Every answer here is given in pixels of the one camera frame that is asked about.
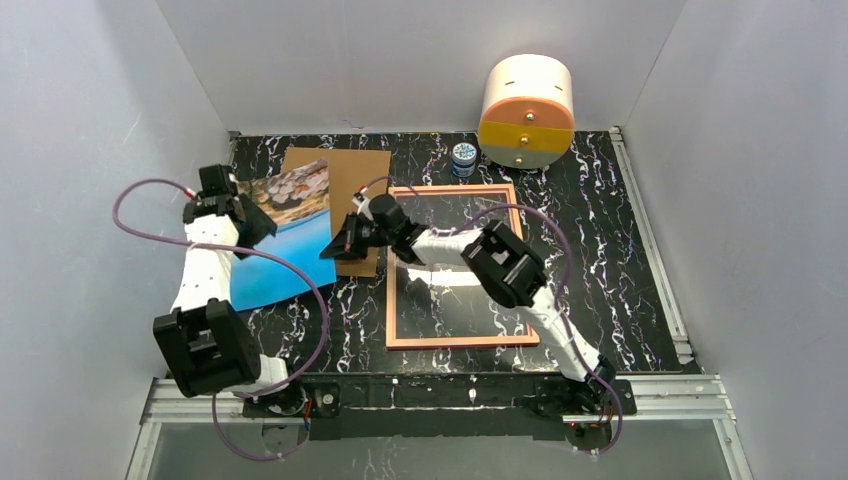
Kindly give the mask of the beach landscape photo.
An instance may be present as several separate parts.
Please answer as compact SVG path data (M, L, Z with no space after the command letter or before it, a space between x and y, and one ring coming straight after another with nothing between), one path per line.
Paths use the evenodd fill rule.
M318 287L336 280L335 263L320 257L332 237L329 187L325 158L239 183L239 190L277 225L276 233L255 249L289 262ZM273 305L309 290L299 275L262 257L251 255L233 267L231 303L237 311Z

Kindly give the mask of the brown cardboard backing board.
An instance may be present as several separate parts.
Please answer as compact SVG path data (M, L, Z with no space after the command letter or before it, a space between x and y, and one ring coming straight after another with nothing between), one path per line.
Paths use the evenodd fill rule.
M329 167L329 203L331 240L341 229L347 213L355 212L352 195L362 186L389 175L391 152L383 150L326 149L289 146L280 172L288 172L313 161L325 159ZM388 180L377 181L368 188L368 195L386 193ZM376 248L368 250L361 261L336 261L338 276L374 278L377 274Z

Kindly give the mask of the pink photo frame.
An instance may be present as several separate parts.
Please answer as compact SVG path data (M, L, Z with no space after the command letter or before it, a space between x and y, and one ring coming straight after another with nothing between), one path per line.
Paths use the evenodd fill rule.
M391 187L415 222L440 229L515 203L511 184ZM538 335L485 292L465 264L413 266L386 252L386 346L390 350L536 346Z

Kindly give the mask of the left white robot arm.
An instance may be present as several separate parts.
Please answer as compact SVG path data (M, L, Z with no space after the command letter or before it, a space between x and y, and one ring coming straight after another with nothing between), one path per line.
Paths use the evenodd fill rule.
M260 352L231 301L234 264L277 226L240 192L231 167L203 167L199 178L183 210L189 248L180 288L169 313L155 318L154 338L187 398L277 393L287 386L286 364Z

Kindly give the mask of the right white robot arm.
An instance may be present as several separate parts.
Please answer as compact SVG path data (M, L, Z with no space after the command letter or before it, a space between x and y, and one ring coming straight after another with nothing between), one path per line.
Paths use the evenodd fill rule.
M561 374L581 383L592 403L614 397L615 369L565 315L564 286L549 285L541 256L504 222L437 230L412 221L390 194L371 199L357 194L354 202L356 212L346 215L321 258L360 260L371 248L387 247L412 265L466 266L496 303L516 311L534 330Z

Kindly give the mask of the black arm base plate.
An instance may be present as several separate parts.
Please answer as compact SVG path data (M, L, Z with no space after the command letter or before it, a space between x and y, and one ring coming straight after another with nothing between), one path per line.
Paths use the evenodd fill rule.
M246 401L249 419L307 420L316 441L360 437L529 436L606 442L634 415L631 384L598 400L555 373L305 374L282 392Z

